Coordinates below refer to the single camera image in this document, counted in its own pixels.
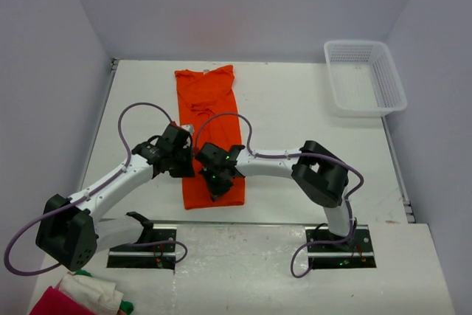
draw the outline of laundry basket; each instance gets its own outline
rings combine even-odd
[[[328,41],[324,55],[338,115],[382,117],[406,108],[405,93],[386,44]]]

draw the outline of purple cable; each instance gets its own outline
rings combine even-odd
[[[172,119],[170,118],[169,114],[160,106],[157,106],[157,105],[154,105],[153,103],[133,103],[131,105],[129,105],[128,107],[126,107],[122,113],[120,114],[119,118],[118,118],[118,135],[119,135],[119,138],[121,139],[123,145],[125,146],[125,150],[126,150],[126,161],[125,161],[125,166],[128,167],[128,165],[130,164],[130,160],[131,160],[131,149],[128,145],[128,143],[126,142],[126,139],[125,139],[125,136],[123,135],[123,130],[122,130],[122,120],[123,120],[123,117],[125,116],[126,112],[128,112],[130,109],[132,109],[133,107],[135,106],[150,106],[150,107],[154,107],[154,108],[157,108],[158,110],[160,110],[168,119],[169,119],[169,122],[172,122]],[[106,180],[105,182],[103,182],[100,186],[97,186],[96,188],[94,188],[88,195],[88,197],[92,197],[95,193],[98,193],[99,191],[101,191],[103,188],[107,187],[111,182],[113,182],[114,180],[116,180],[121,174],[122,174],[123,170],[119,170],[117,171],[113,176],[111,176],[108,180]],[[51,212],[48,212],[48,213],[45,213],[43,215],[40,215],[39,217],[33,219],[32,221],[30,221],[28,224],[26,224],[25,226],[23,226],[16,234],[14,234],[14,236],[12,237],[12,239],[10,240],[10,242],[7,244],[7,247],[5,248],[5,252],[4,252],[4,256],[3,256],[3,262],[4,262],[4,265],[5,265],[5,268],[10,271],[11,273],[13,274],[16,274],[18,276],[37,276],[39,274],[43,274],[43,273],[46,273],[48,271],[51,271],[53,269],[56,269],[57,267],[60,266],[60,263],[56,263],[55,265],[53,266],[50,266],[50,267],[47,267],[45,269],[39,269],[37,271],[21,271],[19,269],[16,269],[15,267],[13,267],[13,265],[11,264],[10,262],[10,253],[12,251],[12,248],[13,248],[13,245],[15,245],[16,241],[29,229],[31,228],[33,225],[35,225],[36,223],[39,223],[40,221],[46,219],[46,218],[49,218],[49,217],[52,217],[53,215],[57,215],[58,213],[61,213],[65,210],[68,210],[72,207],[75,207],[77,206],[78,204],[84,202],[85,200],[87,199],[87,197],[82,197],[70,204],[67,204],[66,206],[63,206],[61,208],[57,208],[56,210],[53,210]],[[184,253],[184,256],[182,256],[177,262],[180,262],[182,261],[186,256],[187,256],[187,247],[183,244],[183,243],[180,243],[178,241],[174,241],[174,240],[166,240],[166,241],[157,241],[155,243],[148,243],[148,244],[131,244],[131,246],[136,246],[136,247],[139,247],[139,246],[154,246],[154,245],[160,245],[160,244],[164,244],[164,243],[174,243],[174,244],[177,244],[177,245],[180,245],[182,247],[184,247],[184,250],[185,250],[185,253]]]
[[[288,155],[267,155],[267,154],[255,153],[251,149],[251,146],[250,146],[251,138],[252,138],[252,125],[251,125],[251,123],[249,122],[249,120],[247,118],[245,118],[242,114],[239,114],[239,113],[236,113],[236,112],[223,112],[221,114],[216,114],[215,116],[210,117],[207,121],[205,121],[205,123],[200,127],[200,129],[197,132],[197,135],[196,135],[196,138],[195,138],[195,147],[197,147],[198,138],[200,137],[200,134],[201,134],[202,130],[204,129],[204,127],[208,123],[213,121],[214,119],[216,119],[218,117],[221,117],[221,116],[236,116],[236,117],[241,118],[244,122],[247,123],[247,125],[249,127],[249,134],[248,134],[248,139],[246,141],[246,148],[252,156],[259,157],[259,158],[264,158],[264,159],[288,159],[288,158],[296,158],[296,157],[300,157],[300,156],[311,156],[313,158],[323,159],[327,162],[332,162],[333,164],[337,164],[337,165],[343,167],[344,169],[350,171],[351,173],[354,173],[359,178],[359,183],[353,189],[351,189],[348,193],[346,193],[346,196],[344,197],[344,202],[346,203],[346,208],[347,208],[347,212],[348,212],[349,220],[350,220],[350,228],[349,228],[349,233],[347,234],[347,236],[345,238],[340,239],[340,240],[316,240],[316,241],[311,241],[311,242],[308,242],[308,243],[304,243],[303,245],[301,245],[295,251],[294,256],[292,257],[292,260],[290,262],[290,272],[292,273],[292,275],[295,278],[302,278],[302,277],[306,276],[311,270],[310,267],[308,267],[308,269],[305,272],[303,272],[302,274],[295,274],[295,271],[294,271],[294,264],[295,264],[296,256],[298,256],[298,254],[305,247],[309,247],[309,246],[313,246],[313,245],[319,245],[319,244],[338,245],[338,244],[345,243],[345,242],[349,241],[353,237],[353,234],[354,234],[353,208],[351,207],[351,203],[349,202],[349,197],[355,191],[357,191],[359,188],[362,187],[362,185],[364,184],[364,177],[354,167],[346,164],[345,162],[342,162],[341,160],[338,160],[338,159],[333,158],[331,156],[326,156],[326,155],[322,155],[322,154],[295,153],[295,154],[288,154]]]

